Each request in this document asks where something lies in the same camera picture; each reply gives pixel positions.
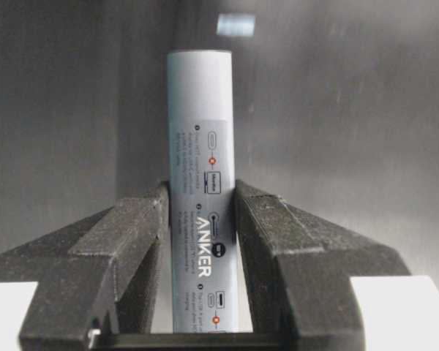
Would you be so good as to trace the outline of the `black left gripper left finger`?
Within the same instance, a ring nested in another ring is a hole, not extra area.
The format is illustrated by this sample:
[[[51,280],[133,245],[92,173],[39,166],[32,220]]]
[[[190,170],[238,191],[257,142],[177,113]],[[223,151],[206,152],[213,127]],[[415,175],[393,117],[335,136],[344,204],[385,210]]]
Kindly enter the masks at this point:
[[[0,254],[0,350],[88,350],[148,333],[168,234],[166,184]]]

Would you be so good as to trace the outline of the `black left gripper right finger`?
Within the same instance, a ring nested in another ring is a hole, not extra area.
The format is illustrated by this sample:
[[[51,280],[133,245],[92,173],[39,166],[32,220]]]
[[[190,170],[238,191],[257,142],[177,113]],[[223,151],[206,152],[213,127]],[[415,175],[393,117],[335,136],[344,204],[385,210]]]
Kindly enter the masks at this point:
[[[295,350],[364,349],[350,280],[407,276],[399,253],[243,181],[235,209],[254,331]]]

